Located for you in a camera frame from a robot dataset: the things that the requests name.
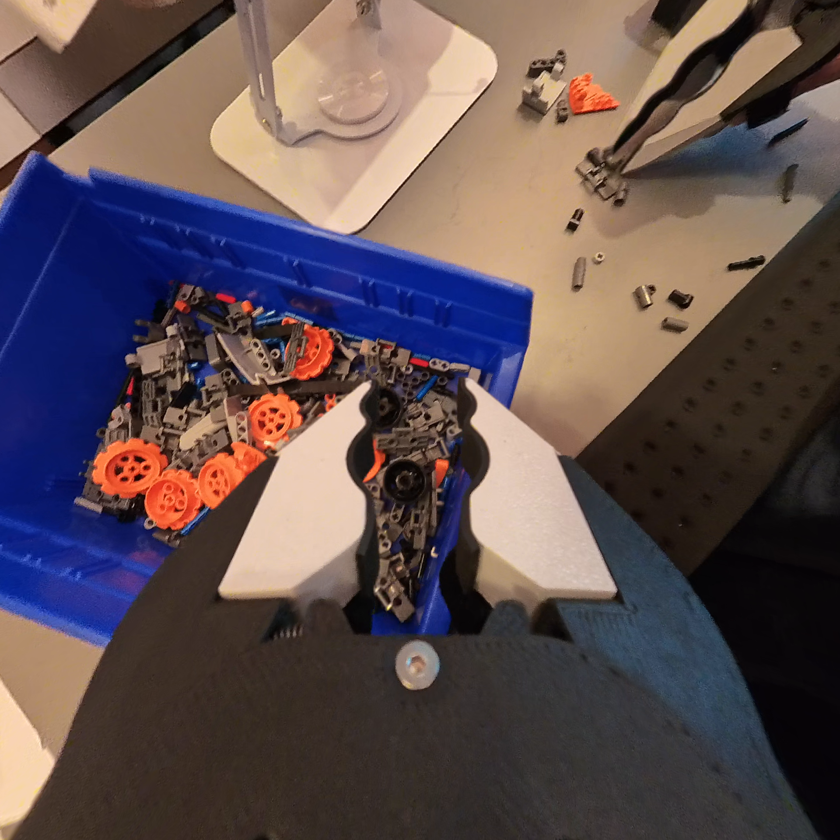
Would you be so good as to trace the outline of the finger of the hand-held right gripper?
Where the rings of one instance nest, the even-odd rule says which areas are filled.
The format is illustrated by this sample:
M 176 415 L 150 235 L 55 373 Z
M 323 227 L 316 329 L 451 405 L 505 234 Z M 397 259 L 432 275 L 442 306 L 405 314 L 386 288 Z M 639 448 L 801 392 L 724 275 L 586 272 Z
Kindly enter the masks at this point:
M 718 126 L 712 102 L 734 55 L 753 34 L 753 3 L 709 1 L 666 44 L 628 107 L 611 164 L 647 165 Z
M 777 62 L 797 49 L 800 44 L 800 39 L 793 31 L 759 31 L 752 34 L 731 59 L 731 63 L 724 71 L 719 82 L 712 88 L 712 102 L 721 105 L 718 126 L 711 128 L 706 133 L 682 145 L 678 149 L 668 152 L 656 161 L 724 128 L 726 123 L 721 120 L 723 110 L 739 98 L 754 82 L 758 81 L 765 73 L 773 68 Z M 629 175 L 642 170 L 652 163 L 619 164 L 618 171 L 622 175 Z

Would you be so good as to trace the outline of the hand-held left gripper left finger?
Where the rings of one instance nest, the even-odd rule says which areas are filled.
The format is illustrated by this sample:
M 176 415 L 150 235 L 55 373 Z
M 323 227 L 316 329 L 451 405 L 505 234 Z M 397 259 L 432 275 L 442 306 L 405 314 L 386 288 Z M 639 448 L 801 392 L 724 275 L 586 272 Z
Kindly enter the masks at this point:
M 350 602 L 369 523 L 362 479 L 372 465 L 363 381 L 275 458 L 255 510 L 218 586 L 226 600 Z

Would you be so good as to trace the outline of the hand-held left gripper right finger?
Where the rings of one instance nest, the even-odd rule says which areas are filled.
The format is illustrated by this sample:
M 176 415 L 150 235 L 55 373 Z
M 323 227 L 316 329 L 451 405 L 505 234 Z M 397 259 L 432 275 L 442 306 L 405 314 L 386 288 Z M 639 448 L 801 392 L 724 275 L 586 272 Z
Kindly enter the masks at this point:
M 455 633 L 569 634 L 559 602 L 616 583 L 554 447 L 477 383 L 458 385 L 469 483 L 455 543 Z

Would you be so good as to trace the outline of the pile of mixed toy parts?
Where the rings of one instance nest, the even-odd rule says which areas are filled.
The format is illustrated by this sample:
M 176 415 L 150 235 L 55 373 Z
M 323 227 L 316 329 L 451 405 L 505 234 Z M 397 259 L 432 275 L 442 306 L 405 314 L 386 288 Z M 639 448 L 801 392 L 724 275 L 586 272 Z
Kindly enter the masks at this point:
M 459 461 L 456 390 L 480 369 L 181 284 L 141 330 L 75 505 L 143 519 L 174 549 L 268 458 L 363 382 L 377 388 L 372 497 L 378 609 L 419 618 Z

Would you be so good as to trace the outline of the blue labelled bin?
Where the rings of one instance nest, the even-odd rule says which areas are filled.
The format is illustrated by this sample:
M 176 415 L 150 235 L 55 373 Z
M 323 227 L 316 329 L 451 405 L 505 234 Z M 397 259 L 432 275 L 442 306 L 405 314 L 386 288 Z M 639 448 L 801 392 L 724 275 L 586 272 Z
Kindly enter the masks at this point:
M 509 406 L 533 292 L 409 251 L 31 154 L 2 204 L 2 608 L 104 646 L 170 552 L 75 506 L 135 320 L 179 283 L 477 368 Z

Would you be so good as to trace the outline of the orange toy panel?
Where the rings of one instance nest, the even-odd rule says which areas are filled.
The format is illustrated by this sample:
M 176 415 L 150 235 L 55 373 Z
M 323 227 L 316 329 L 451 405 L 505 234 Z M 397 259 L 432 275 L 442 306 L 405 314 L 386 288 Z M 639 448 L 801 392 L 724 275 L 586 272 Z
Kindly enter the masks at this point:
M 592 73 L 573 77 L 569 83 L 569 102 L 572 113 L 576 116 L 612 111 L 618 109 L 621 102 L 593 81 Z

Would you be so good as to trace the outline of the light grey curved toy panel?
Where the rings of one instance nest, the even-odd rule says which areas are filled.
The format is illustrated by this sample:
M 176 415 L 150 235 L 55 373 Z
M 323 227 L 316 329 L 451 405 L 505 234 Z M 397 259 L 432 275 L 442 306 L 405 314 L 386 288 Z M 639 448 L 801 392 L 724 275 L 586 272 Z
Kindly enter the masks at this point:
M 531 79 L 521 90 L 521 104 L 542 116 L 547 114 L 566 89 L 563 73 L 561 66 L 555 66 Z

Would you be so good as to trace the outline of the dark perforated pad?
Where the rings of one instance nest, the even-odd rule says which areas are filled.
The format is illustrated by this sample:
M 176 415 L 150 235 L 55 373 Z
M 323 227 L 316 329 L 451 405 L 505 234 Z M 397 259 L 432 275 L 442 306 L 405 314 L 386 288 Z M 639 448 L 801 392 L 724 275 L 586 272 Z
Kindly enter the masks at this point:
M 576 458 L 692 574 L 838 402 L 839 198 Z

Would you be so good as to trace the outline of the white stand with flat base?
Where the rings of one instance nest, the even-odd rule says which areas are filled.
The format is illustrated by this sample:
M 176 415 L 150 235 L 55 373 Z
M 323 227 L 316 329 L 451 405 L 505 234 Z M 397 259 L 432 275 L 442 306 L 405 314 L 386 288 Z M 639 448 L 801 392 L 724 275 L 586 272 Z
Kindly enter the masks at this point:
M 283 49 L 270 44 L 268 2 L 235 10 L 248 85 L 216 118 L 212 150 L 302 220 L 337 234 L 366 227 L 497 74 L 487 43 L 422 2 L 326 2 Z M 383 132 L 286 146 L 259 125 L 308 74 L 361 65 L 402 83 L 400 111 Z

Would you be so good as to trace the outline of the clear plastic holder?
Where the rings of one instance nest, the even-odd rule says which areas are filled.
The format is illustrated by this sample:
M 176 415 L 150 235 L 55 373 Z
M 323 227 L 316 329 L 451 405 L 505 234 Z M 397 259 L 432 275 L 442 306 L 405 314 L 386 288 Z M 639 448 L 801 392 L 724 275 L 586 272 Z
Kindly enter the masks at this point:
M 382 66 L 339 66 L 308 74 L 285 90 L 285 106 L 273 118 L 258 119 L 269 136 L 293 146 L 318 135 L 336 140 L 367 140 L 398 116 L 403 87 Z

